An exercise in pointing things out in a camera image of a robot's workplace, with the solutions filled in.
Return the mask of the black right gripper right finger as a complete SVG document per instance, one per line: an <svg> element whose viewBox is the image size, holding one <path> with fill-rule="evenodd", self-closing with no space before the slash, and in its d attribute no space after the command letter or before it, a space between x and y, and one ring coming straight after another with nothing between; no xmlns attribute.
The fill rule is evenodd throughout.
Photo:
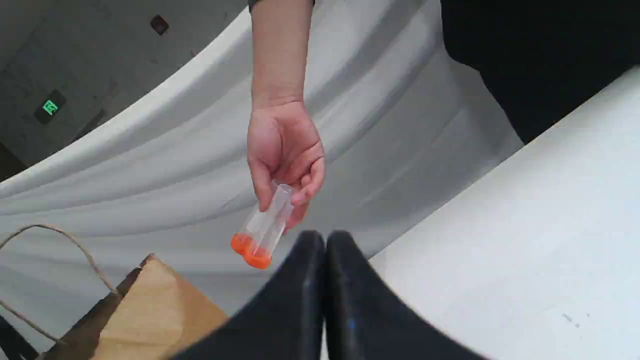
<svg viewBox="0 0 640 360"><path fill-rule="evenodd" d="M326 337L330 360L481 358L410 309L342 230L327 239Z"/></svg>

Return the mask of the person's bare forearm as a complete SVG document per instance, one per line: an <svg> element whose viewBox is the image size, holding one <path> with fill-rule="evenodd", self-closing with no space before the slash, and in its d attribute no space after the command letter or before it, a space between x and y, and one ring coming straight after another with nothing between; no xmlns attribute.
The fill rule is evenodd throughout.
<svg viewBox="0 0 640 360"><path fill-rule="evenodd" d="M304 100L313 0L251 0L253 109Z"/></svg>

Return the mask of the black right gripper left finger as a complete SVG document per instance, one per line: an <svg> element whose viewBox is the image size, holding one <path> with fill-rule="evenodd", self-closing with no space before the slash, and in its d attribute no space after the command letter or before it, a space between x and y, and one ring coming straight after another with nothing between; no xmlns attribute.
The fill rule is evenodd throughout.
<svg viewBox="0 0 640 360"><path fill-rule="evenodd" d="M318 360L323 340L326 246L299 233L262 289L231 319L174 360Z"/></svg>

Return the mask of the person's bare hand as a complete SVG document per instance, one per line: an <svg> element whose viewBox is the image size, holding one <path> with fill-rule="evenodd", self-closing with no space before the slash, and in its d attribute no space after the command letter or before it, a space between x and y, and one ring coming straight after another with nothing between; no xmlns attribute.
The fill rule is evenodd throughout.
<svg viewBox="0 0 640 360"><path fill-rule="evenodd" d="M325 151L304 103L254 103L247 130L247 164L259 210L274 197L273 182L294 189L294 207L285 224L291 230L306 216L326 177Z"/></svg>

